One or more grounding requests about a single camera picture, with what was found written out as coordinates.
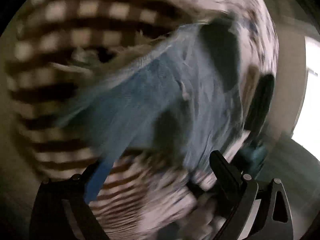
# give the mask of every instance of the window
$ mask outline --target window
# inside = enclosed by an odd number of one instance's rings
[[[292,139],[320,160],[320,43],[306,37],[308,81]]]

